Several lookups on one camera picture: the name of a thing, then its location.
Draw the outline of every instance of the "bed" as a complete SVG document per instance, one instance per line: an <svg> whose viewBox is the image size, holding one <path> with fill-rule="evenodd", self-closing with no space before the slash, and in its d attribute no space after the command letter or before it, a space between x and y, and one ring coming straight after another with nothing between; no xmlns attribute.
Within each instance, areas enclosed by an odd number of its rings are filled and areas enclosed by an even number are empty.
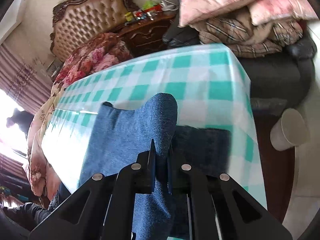
<svg viewBox="0 0 320 240"><path fill-rule="evenodd" d="M62 62L79 46L104 32L118 32L133 0L66 0L53 8L51 52Z"/></svg>
<svg viewBox="0 0 320 240"><path fill-rule="evenodd" d="M137 9L133 0L66 0L53 8L51 51L64 65L53 84L51 97L36 113L28 133L25 171L35 195L51 200L60 184L41 149L57 102L74 81L132 58L115 33L124 27L124 15Z"/></svg>

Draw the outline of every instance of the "metal screw head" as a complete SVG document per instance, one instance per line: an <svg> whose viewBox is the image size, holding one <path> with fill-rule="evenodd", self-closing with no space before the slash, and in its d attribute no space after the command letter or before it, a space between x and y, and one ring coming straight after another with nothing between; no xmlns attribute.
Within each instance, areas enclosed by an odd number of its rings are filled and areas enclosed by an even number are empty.
<svg viewBox="0 0 320 240"><path fill-rule="evenodd" d="M139 163L134 163L131 165L131 169L133 170L140 170L141 169L141 165Z"/></svg>
<svg viewBox="0 0 320 240"><path fill-rule="evenodd" d="M230 176L228 174L222 173L220 174L220 179L223 181L228 181L230 179Z"/></svg>
<svg viewBox="0 0 320 240"><path fill-rule="evenodd" d="M101 173L96 173L92 176L92 179L95 181L102 180L103 175Z"/></svg>
<svg viewBox="0 0 320 240"><path fill-rule="evenodd" d="M189 164L183 164L181 166L181 169L183 169L184 171L190 171L191 170L191 165Z"/></svg>

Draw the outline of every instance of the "person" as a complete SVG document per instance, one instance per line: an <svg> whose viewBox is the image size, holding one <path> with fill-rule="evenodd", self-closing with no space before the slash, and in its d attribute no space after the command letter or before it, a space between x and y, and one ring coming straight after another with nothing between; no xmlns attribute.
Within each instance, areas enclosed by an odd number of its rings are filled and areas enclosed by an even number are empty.
<svg viewBox="0 0 320 240"><path fill-rule="evenodd" d="M26 240L29 233L70 195L61 183L48 209L35 203L25 203L14 208L0 206L0 236L3 239Z"/></svg>
<svg viewBox="0 0 320 240"><path fill-rule="evenodd" d="M28 131L31 122L35 116L27 111L19 111L14 109L13 115L7 118L7 128L12 127L15 123L19 125L19 129L24 132L26 139L28 137Z"/></svg>

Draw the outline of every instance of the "folded bedding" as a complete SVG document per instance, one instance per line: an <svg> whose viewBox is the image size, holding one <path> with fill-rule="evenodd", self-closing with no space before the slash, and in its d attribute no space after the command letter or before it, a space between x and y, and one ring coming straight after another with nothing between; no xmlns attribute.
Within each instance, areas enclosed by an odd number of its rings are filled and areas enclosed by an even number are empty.
<svg viewBox="0 0 320 240"><path fill-rule="evenodd" d="M190 26L199 31L201 43L223 43L237 57L247 58L281 52L302 37L302 28L293 19L253 25L247 7Z"/></svg>
<svg viewBox="0 0 320 240"><path fill-rule="evenodd" d="M307 0L181 0L179 25L185 27L247 5L254 25L283 18L318 19Z"/></svg>

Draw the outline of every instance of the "green item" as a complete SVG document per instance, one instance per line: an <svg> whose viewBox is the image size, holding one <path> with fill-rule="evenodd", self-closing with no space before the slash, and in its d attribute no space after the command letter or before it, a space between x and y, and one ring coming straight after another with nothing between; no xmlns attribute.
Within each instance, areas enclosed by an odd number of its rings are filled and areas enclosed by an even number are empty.
<svg viewBox="0 0 320 240"><path fill-rule="evenodd" d="M148 0L144 3L144 5L142 6L142 10L148 10L150 8L152 8L153 6L156 6L158 3L153 1L153 0Z"/></svg>
<svg viewBox="0 0 320 240"><path fill-rule="evenodd" d="M128 12L124 16L125 16L125 19L127 20L127 22L130 22L134 19L132 12Z"/></svg>

